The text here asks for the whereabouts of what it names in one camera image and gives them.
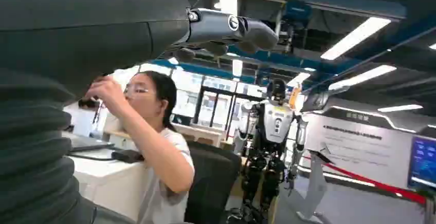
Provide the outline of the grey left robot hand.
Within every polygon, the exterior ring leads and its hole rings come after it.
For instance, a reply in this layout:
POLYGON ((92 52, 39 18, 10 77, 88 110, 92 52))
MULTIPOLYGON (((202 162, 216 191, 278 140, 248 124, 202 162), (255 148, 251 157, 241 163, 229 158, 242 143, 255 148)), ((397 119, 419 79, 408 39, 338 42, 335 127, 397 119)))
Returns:
POLYGON ((261 21, 188 0, 1 0, 1 95, 70 103, 97 77, 166 51, 277 41, 261 21))

